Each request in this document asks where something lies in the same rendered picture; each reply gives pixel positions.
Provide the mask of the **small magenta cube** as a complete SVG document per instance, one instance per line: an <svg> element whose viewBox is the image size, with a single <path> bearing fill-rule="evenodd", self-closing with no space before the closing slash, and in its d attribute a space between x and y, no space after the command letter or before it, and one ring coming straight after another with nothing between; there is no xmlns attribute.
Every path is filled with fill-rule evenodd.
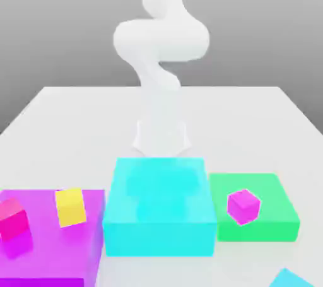
<svg viewBox="0 0 323 287"><path fill-rule="evenodd" d="M259 216L261 200L248 189L228 195L227 213L240 225L246 225Z"/></svg>

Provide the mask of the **small yellow cube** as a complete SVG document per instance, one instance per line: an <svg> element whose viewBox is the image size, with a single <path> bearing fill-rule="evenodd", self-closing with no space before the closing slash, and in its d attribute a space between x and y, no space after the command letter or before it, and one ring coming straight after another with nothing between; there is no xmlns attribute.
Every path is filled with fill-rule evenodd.
<svg viewBox="0 0 323 287"><path fill-rule="evenodd" d="M61 228L86 221L85 203L80 188L57 190L55 191L55 200Z"/></svg>

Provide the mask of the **small pink cube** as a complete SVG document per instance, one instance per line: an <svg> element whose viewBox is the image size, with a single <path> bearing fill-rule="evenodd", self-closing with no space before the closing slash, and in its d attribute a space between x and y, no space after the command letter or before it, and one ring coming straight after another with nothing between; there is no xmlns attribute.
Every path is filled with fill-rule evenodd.
<svg viewBox="0 0 323 287"><path fill-rule="evenodd" d="M0 202L0 238L7 242L29 229L28 217L20 201L12 197Z"/></svg>

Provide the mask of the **small light blue cube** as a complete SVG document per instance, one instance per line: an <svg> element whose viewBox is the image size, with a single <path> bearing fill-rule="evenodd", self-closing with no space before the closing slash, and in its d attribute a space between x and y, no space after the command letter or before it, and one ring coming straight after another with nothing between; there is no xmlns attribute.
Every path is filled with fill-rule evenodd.
<svg viewBox="0 0 323 287"><path fill-rule="evenodd" d="M296 275L287 268L280 270L277 276L273 279L269 287L314 287L305 279Z"/></svg>

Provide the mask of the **large cyan box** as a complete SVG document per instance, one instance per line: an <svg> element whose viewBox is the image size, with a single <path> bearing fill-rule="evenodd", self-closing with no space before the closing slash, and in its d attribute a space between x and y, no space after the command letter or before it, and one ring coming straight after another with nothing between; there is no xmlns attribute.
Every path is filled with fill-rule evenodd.
<svg viewBox="0 0 323 287"><path fill-rule="evenodd" d="M217 219L203 158L118 158L103 217L111 257L211 257Z"/></svg>

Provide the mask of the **large green box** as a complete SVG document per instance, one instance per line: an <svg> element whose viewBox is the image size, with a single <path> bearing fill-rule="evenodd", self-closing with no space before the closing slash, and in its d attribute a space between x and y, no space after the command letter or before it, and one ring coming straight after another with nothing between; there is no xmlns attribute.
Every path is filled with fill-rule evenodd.
<svg viewBox="0 0 323 287"><path fill-rule="evenodd" d="M273 173L211 173L209 184L219 242L294 242L300 218L277 175ZM228 196L247 189L260 202L258 217L239 225L227 211Z"/></svg>

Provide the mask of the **large magenta box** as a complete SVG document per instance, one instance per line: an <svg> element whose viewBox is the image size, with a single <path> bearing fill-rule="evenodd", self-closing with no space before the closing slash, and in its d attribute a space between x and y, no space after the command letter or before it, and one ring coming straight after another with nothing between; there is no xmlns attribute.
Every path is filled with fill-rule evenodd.
<svg viewBox="0 0 323 287"><path fill-rule="evenodd" d="M102 254L103 190L84 190L86 222L60 227L54 190L3 190L15 197L30 229L0 240L0 287L95 287Z"/></svg>

